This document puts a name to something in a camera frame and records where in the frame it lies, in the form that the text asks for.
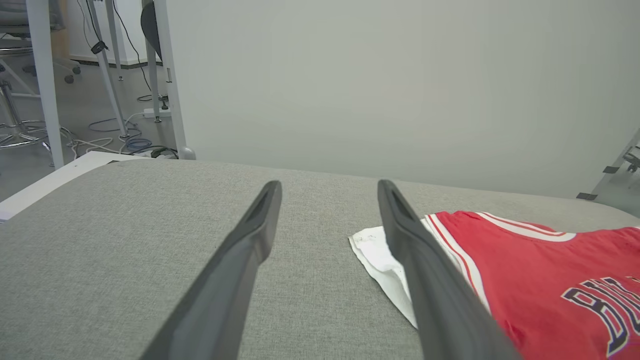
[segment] power strip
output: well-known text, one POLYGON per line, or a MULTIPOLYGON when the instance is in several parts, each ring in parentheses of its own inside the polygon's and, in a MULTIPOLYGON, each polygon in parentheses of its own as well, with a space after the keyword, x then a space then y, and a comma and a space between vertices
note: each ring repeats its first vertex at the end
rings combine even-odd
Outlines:
MULTIPOLYGON (((167 109, 167 110, 162 110, 160 109, 160 117, 170 117, 171 116, 171 110, 167 109)), ((154 110, 153 109, 145 109, 144 111, 144 116, 147 119, 155 119, 156 116, 154 115, 154 110)))

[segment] baseboard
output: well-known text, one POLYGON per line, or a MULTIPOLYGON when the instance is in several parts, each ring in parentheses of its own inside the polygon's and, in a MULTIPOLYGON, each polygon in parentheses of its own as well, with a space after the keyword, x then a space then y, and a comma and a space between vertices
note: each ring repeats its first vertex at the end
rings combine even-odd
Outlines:
MULTIPOLYGON (((71 60, 75 60, 83 65, 93 65, 93 66, 98 66, 98 61, 96 60, 96 58, 94 57, 89 57, 89 56, 77 56, 77 55, 70 55, 69 58, 71 60)), ((125 69, 136 69, 138 67, 144 67, 147 66, 148 63, 147 61, 143 61, 141 63, 138 63, 137 60, 131 61, 131 60, 127 60, 127 61, 122 61, 120 63, 120 66, 125 69)), ((162 62, 161 61, 156 61, 156 65, 157 66, 162 66, 162 62)), ((109 62, 109 67, 116 67, 115 63, 111 63, 109 62)))

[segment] white stripe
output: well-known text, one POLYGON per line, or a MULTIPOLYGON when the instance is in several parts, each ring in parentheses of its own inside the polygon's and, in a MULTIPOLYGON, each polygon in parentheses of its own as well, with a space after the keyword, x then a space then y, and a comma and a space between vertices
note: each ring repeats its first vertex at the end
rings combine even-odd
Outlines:
POLYGON ((458 269, 458 271, 462 274, 462 276, 465 278, 465 280, 467 281, 467 284, 471 286, 471 281, 469 280, 467 276, 467 271, 465 270, 465 264, 462 262, 462 259, 460 259, 460 257, 455 252, 453 252, 451 248, 447 246, 447 243, 440 236, 440 234, 438 234, 438 231, 436 230, 435 225, 433 225, 433 223, 429 219, 429 215, 425 215, 425 218, 422 219, 421 222, 422 222, 422 225, 424 225, 424 227, 426 227, 427 230, 433 235, 435 240, 438 242, 438 245, 440 246, 440 248, 442 248, 445 254, 447 254, 453 266, 455 266, 458 269))
POLYGON ((476 293, 480 298, 480 302, 486 307, 486 309, 491 313, 491 308, 489 307, 489 301, 486 299, 486 295, 484 294, 484 286, 482 284, 482 277, 480 276, 480 270, 476 266, 474 260, 458 245, 458 242, 453 238, 451 233, 447 230, 447 228, 440 222, 438 219, 438 215, 434 214, 428 216, 433 225, 440 230, 444 238, 447 240, 447 243, 451 246, 453 250, 455 250, 467 263, 467 268, 469 269, 469 275, 471 275, 471 283, 473 287, 476 289, 476 293))
POLYGON ((494 225, 497 225, 505 230, 511 231, 512 233, 516 233, 519 235, 524 235, 524 236, 528 236, 530 238, 534 238, 534 239, 538 239, 538 240, 545 240, 545 241, 553 241, 553 242, 564 242, 564 241, 569 241, 571 239, 573 239, 575 237, 575 234, 573 233, 566 233, 564 235, 560 235, 560 236, 549 236, 549 235, 545 235, 545 234, 541 234, 537 231, 533 231, 533 230, 527 230, 527 229, 522 229, 521 227, 515 226, 515 225, 511 225, 507 222, 503 222, 500 220, 496 220, 494 218, 488 217, 487 215, 483 214, 483 213, 477 213, 478 215, 480 215, 483 219, 491 222, 494 225))
POLYGON ((549 235, 560 235, 560 234, 562 234, 562 233, 563 233, 562 231, 549 231, 549 230, 544 230, 544 229, 541 229, 541 228, 539 228, 539 227, 537 227, 537 226, 535 226, 535 225, 527 224, 526 222, 519 222, 519 221, 516 221, 516 220, 509 220, 509 219, 506 219, 506 218, 501 218, 501 217, 495 216, 494 214, 490 214, 490 213, 482 212, 482 213, 477 213, 477 214, 486 214, 486 215, 490 215, 490 216, 492 216, 492 217, 494 217, 494 218, 497 218, 497 219, 502 220, 503 222, 505 222, 505 223, 507 223, 507 224, 512 224, 512 225, 513 225, 513 224, 516 224, 516 225, 524 226, 524 227, 527 227, 527 228, 529 228, 529 229, 534 229, 534 230, 542 231, 543 233, 545 233, 545 234, 549 234, 549 235))

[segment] jersey trim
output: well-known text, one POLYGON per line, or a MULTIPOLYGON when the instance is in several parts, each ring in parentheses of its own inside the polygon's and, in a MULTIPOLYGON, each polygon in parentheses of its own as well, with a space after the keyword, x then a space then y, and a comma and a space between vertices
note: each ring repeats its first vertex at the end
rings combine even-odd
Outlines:
POLYGON ((440 222, 440 219, 438 219, 438 215, 426 215, 426 218, 427 221, 436 230, 436 235, 440 237, 441 243, 445 244, 451 250, 451 252, 456 255, 459 263, 464 264, 465 271, 463 272, 463 275, 465 276, 469 285, 471 285, 471 287, 475 291, 478 298, 480 298, 480 302, 482 302, 489 313, 491 313, 489 301, 484 294, 484 286, 482 283, 482 277, 480 276, 480 270, 478 270, 478 267, 476 266, 474 260, 462 249, 462 247, 460 247, 451 233, 440 222))
POLYGON ((564 242, 569 241, 575 237, 575 233, 560 233, 557 231, 548 231, 540 229, 531 224, 524 222, 508 220, 505 218, 497 217, 489 213, 477 213, 483 219, 491 222, 493 225, 501 227, 511 233, 528 236, 530 238, 552 241, 552 242, 564 242))

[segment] blue cable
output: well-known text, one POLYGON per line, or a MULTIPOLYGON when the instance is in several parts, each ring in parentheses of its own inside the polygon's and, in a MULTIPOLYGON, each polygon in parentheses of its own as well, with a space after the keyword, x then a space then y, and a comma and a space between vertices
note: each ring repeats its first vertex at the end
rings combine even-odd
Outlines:
MULTIPOLYGON (((106 120, 100 120, 100 121, 96 121, 96 122, 92 122, 91 124, 89 124, 89 130, 92 131, 97 131, 99 133, 110 133, 112 131, 120 131, 120 129, 108 129, 108 130, 101 130, 101 129, 94 129, 92 128, 93 125, 96 124, 101 124, 103 122, 107 122, 107 121, 111 121, 111 120, 116 120, 116 118, 111 118, 111 119, 106 119, 106 120)), ((140 129, 138 129, 138 125, 132 123, 131 121, 129 121, 129 123, 131 125, 133 125, 133 127, 127 127, 127 130, 130 131, 137 131, 138 133, 135 135, 132 135, 130 137, 128 137, 125 140, 125 145, 127 147, 127 150, 129 151, 136 151, 136 150, 140 150, 140 149, 144 149, 146 147, 149 147, 151 145, 153 145, 153 143, 151 142, 151 140, 149 139, 145 139, 145 138, 139 138, 138 136, 142 136, 142 131, 140 129)))

